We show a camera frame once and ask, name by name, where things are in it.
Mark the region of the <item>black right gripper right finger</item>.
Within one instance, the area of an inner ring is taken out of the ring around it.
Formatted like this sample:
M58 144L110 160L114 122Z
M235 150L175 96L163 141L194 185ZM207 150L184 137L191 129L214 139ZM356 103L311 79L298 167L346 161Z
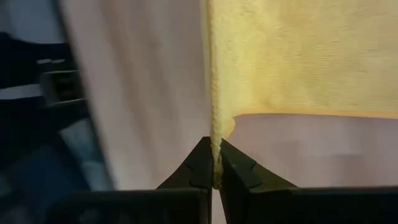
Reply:
M261 202L263 194L296 186L261 166L228 141L222 141L221 155L220 196L227 224L270 223L272 210Z

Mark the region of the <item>yellow microfiber towel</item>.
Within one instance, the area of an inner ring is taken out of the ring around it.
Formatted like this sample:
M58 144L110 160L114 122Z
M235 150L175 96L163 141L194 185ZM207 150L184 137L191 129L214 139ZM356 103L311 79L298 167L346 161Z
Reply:
M242 114L398 119L398 0L200 0L213 185Z

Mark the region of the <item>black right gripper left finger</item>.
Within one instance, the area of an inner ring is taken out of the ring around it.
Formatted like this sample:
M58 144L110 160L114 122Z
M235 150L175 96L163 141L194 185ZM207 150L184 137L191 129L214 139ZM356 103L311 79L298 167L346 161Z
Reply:
M213 156L210 137L202 137L180 166L157 189L199 189L205 193L199 224L211 224Z

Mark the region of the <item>black aluminium table frame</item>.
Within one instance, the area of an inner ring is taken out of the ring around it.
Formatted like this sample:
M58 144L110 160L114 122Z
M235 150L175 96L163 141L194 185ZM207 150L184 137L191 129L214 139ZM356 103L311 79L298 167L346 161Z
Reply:
M75 181L89 186L83 154L97 150L80 71L67 43L38 44L0 32L0 90L38 88L37 95L0 99L0 163L8 165L34 149L61 141Z

